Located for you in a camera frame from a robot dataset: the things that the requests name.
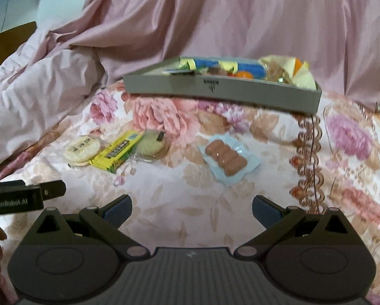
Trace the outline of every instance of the brown sausage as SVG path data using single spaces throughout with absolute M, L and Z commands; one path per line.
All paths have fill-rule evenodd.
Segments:
M 240 170 L 242 170 L 246 165 L 247 160 L 241 155 L 238 155 L 238 157 L 226 163 L 226 165 L 224 166 L 224 173 L 226 176 L 233 176 Z
M 239 156 L 235 150 L 228 151 L 218 159 L 218 166 L 223 168 L 229 161 Z
M 227 152 L 231 151 L 231 148 L 229 145 L 221 145 L 216 150 L 213 152 L 211 157 L 213 158 L 214 161 L 218 161 L 223 155 L 225 155 Z
M 216 148 L 220 147 L 221 145 L 224 145 L 222 140 L 212 141 L 209 145 L 207 145 L 207 147 L 205 147 L 205 153 L 211 156 Z

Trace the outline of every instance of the orange object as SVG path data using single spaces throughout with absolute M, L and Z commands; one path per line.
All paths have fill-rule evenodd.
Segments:
M 234 77 L 253 79 L 253 74 L 251 74 L 250 72 L 247 72 L 247 71 L 238 71 L 235 73 Z
M 296 73 L 298 72 L 298 70 L 300 70 L 300 68 L 303 66 L 303 63 L 298 59 L 296 58 L 295 59 L 295 64 L 294 64 L 294 72 L 293 72 L 293 76 L 296 75 Z

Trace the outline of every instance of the orange ball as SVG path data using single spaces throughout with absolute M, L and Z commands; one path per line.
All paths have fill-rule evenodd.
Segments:
M 247 72 L 247 71 L 238 71 L 235 73 L 234 77 L 253 79 L 253 74 L 251 74 L 250 72 Z

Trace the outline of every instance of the light blue package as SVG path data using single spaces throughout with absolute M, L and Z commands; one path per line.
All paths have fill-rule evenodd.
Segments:
M 215 140 L 221 140 L 232 150 L 235 150 L 237 153 L 239 153 L 247 160 L 247 165 L 242 170 L 240 170 L 233 176 L 226 176 L 224 170 L 218 166 L 217 162 L 214 161 L 211 156 L 205 153 L 206 145 L 198 146 L 210 170 L 213 172 L 217 180 L 223 183 L 224 185 L 232 186 L 235 183 L 238 183 L 246 174 L 251 173 L 260 165 L 259 158 L 257 158 L 254 154 L 250 153 L 241 142 L 239 142 L 237 139 L 234 139 L 231 135 L 229 135 L 229 133 L 223 135 L 217 134 L 212 136 L 208 144 Z

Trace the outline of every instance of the floral bedspread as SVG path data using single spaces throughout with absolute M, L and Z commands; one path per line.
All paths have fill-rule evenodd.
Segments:
M 126 130 L 145 128 L 171 136 L 162 161 L 129 160 L 114 175 L 91 166 L 72 169 L 61 155 L 77 135 L 95 134 L 110 142 Z M 262 162 L 231 187 L 214 178 L 197 149 L 209 136 L 225 132 Z M 118 82 L 98 92 L 42 141 L 37 145 L 41 149 L 44 143 L 41 152 L 4 180 L 63 179 L 66 195 L 47 203 L 63 213 L 102 206 L 127 193 L 134 208 L 120 230 L 150 250 L 234 250 L 263 231 L 251 214 L 258 194 L 314 214 L 339 207 L 374 256 L 377 276 L 369 297 L 380 304 L 380 120 L 343 97 L 323 93 L 317 115 L 304 117 L 224 102 L 136 97 Z M 3 243 L 4 266 L 38 214 L 0 217 L 9 237 Z

